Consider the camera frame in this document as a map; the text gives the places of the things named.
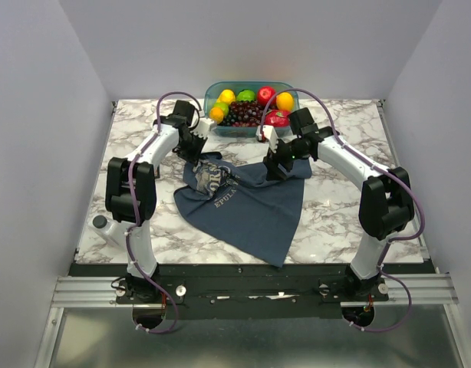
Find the blue printed tank top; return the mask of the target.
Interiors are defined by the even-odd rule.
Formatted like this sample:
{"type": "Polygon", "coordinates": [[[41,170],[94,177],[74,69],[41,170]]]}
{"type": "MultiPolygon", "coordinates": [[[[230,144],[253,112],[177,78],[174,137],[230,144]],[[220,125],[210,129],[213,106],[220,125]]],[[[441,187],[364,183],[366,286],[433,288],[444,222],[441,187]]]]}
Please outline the blue printed tank top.
{"type": "Polygon", "coordinates": [[[186,163],[184,187],[174,194],[194,228],[280,268],[301,217],[309,162],[297,161],[284,181],[266,179],[263,163],[235,166],[218,152],[186,163]]]}

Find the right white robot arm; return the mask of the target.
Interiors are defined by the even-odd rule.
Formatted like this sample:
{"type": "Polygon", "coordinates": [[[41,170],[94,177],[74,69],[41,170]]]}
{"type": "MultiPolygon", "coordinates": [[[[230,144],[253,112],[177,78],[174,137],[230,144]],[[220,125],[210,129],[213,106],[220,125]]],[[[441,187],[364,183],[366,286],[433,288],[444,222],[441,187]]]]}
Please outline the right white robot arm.
{"type": "Polygon", "coordinates": [[[332,166],[361,191],[358,217],[364,234],[349,265],[351,276],[343,281],[344,294],[358,301],[371,291],[369,280],[380,273],[387,243],[414,217],[409,174],[361,155],[334,126],[319,128],[307,108],[290,113],[288,119],[295,134],[289,142],[280,139],[276,129],[267,124],[257,134],[260,141],[268,143],[263,159],[268,180],[287,179],[296,161],[311,158],[332,166]]]}

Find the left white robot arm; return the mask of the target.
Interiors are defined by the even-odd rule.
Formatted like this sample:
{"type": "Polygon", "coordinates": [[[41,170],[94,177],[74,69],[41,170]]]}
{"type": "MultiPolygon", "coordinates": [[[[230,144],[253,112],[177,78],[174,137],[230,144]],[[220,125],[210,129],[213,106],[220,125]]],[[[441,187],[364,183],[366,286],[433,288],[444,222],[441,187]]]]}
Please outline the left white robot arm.
{"type": "Polygon", "coordinates": [[[94,217],[91,227],[105,241],[126,249],[127,273],[139,278],[134,294],[144,303],[159,297],[151,277],[157,260],[152,249],[150,219],[156,209],[156,171],[168,153],[196,165],[216,123],[203,117],[200,105],[177,100],[172,113],[159,115],[147,138],[130,154],[107,165],[105,207],[111,218],[94,217]]]}

